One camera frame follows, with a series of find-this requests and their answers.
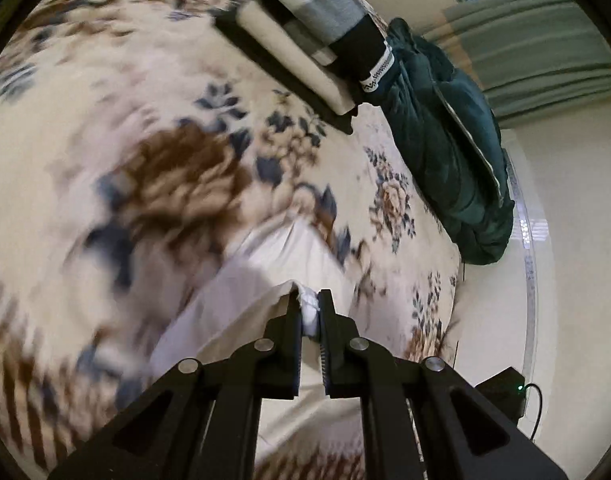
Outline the white t-shirt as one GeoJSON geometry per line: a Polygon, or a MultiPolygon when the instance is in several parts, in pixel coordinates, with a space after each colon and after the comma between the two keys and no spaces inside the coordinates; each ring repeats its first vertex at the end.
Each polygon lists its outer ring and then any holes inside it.
{"type": "Polygon", "coordinates": [[[349,314],[356,276],[304,220],[266,223],[252,232],[214,278],[160,337],[150,368],[161,376],[184,358],[220,361],[260,338],[270,318],[283,315],[298,292],[304,331],[300,392],[261,408],[257,457],[351,455],[362,451],[360,403],[325,396],[315,334],[315,295],[328,289],[337,313],[349,314]]]}

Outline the white bed headboard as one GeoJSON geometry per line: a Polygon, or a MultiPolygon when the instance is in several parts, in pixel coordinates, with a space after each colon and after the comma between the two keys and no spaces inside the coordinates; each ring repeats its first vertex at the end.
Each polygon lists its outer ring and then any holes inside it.
{"type": "Polygon", "coordinates": [[[525,152],[505,146],[515,202],[511,238],[499,262],[466,266],[455,311],[462,313],[455,368],[473,385],[511,366],[530,386],[519,429],[539,436],[553,391],[558,304],[549,225],[525,152]]]}

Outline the dark green plush blanket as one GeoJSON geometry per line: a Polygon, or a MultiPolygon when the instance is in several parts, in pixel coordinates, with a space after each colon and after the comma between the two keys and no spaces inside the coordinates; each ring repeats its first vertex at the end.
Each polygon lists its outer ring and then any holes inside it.
{"type": "Polygon", "coordinates": [[[495,263],[511,237],[514,202],[508,176],[505,202],[487,202],[457,145],[433,72],[458,67],[439,47],[414,34],[403,18],[389,23],[387,41],[399,73],[379,105],[394,143],[463,261],[477,266],[495,263]]]}

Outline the dark green velvet pillow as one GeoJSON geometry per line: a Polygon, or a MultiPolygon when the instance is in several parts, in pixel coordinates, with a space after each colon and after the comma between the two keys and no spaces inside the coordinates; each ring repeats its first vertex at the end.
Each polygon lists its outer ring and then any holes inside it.
{"type": "Polygon", "coordinates": [[[507,173],[499,125],[488,101],[476,82],[459,68],[435,70],[433,82],[484,199],[502,205],[507,195],[507,173]]]}

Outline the floral brown checkered bedspread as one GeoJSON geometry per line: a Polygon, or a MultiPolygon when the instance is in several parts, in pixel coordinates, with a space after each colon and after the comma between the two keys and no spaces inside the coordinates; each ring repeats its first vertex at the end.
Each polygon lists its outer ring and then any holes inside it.
{"type": "Polygon", "coordinates": [[[441,350],[461,258],[383,112],[323,122],[215,27],[242,0],[42,0],[0,55],[0,438],[43,479],[158,376],[150,357],[266,223],[356,276],[348,316],[441,350]]]}

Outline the green right curtain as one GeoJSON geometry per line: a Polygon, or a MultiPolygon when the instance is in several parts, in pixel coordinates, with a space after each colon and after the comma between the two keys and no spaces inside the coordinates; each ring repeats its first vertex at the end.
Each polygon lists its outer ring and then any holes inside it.
{"type": "Polygon", "coordinates": [[[468,0],[420,33],[478,84],[504,128],[611,99],[611,47],[573,0],[468,0]]]}

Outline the black bottom folded garment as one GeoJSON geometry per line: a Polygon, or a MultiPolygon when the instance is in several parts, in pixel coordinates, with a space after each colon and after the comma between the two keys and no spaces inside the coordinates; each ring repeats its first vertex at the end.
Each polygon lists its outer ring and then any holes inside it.
{"type": "Polygon", "coordinates": [[[307,87],[298,77],[290,73],[274,56],[266,51],[257,40],[245,32],[235,20],[236,8],[231,6],[228,10],[214,12],[214,26],[228,38],[228,41],[237,49],[245,53],[251,61],[259,65],[267,74],[280,82],[287,90],[295,93],[306,102],[323,122],[351,136],[352,118],[357,114],[354,107],[345,115],[337,115],[328,104],[313,90],[307,87]]]}

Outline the cream folded garment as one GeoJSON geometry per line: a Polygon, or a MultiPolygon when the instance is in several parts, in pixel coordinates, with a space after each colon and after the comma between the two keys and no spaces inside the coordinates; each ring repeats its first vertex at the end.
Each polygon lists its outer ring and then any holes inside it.
{"type": "Polygon", "coordinates": [[[327,72],[297,46],[285,29],[255,0],[248,0],[236,11],[235,21],[266,52],[305,84],[337,115],[352,112],[356,104],[348,87],[327,72]]]}

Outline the black striped folded garment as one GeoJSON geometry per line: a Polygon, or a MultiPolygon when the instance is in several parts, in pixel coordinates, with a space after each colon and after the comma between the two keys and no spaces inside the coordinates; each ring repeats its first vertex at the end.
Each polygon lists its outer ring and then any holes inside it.
{"type": "Polygon", "coordinates": [[[285,32],[361,103],[378,105],[399,69],[360,0],[259,0],[285,32]]]}

